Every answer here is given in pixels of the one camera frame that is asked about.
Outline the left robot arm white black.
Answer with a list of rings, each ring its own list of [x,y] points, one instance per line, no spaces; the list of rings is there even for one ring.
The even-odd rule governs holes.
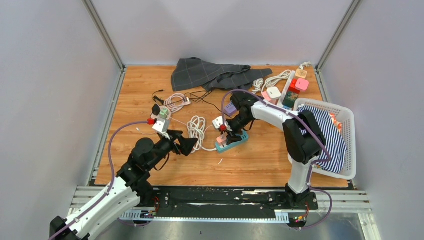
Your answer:
[[[170,153],[188,156],[197,138],[183,137],[180,130],[168,130],[154,142],[139,139],[127,162],[110,183],[77,212],[65,218],[57,216],[50,222],[51,240],[94,240],[124,212],[153,201],[151,170]]]

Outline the pink USB charger plug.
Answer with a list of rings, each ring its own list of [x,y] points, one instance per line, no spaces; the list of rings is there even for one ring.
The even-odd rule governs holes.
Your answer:
[[[216,139],[216,143],[220,146],[220,147],[225,147],[227,144],[227,137],[225,135],[220,135],[219,137],[217,137]]]

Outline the teal power strip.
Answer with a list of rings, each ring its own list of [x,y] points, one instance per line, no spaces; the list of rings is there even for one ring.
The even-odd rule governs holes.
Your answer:
[[[224,147],[220,147],[216,142],[215,142],[215,148],[216,148],[216,151],[218,152],[218,153],[224,153],[224,152],[226,152],[226,151],[228,151],[228,150],[231,150],[231,149],[233,149],[233,148],[235,148],[235,147],[237,147],[237,146],[239,146],[239,145],[241,145],[241,144],[243,144],[243,143],[245,143],[245,142],[247,142],[247,140],[249,139],[249,135],[248,135],[248,133],[246,132],[246,139],[245,140],[236,140],[236,139],[234,139],[233,141],[233,143],[231,143],[231,144],[226,144],[226,146],[224,146]]]

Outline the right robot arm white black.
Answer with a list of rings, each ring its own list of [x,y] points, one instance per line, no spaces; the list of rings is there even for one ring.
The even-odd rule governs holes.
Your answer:
[[[241,141],[242,130],[253,121],[264,121],[284,133],[286,149],[292,158],[291,175],[285,186],[283,203],[298,209],[313,196],[312,169],[321,153],[328,153],[326,139],[313,113],[296,112],[276,106],[247,90],[232,90],[230,100],[238,114],[223,119],[218,130],[229,143]]]

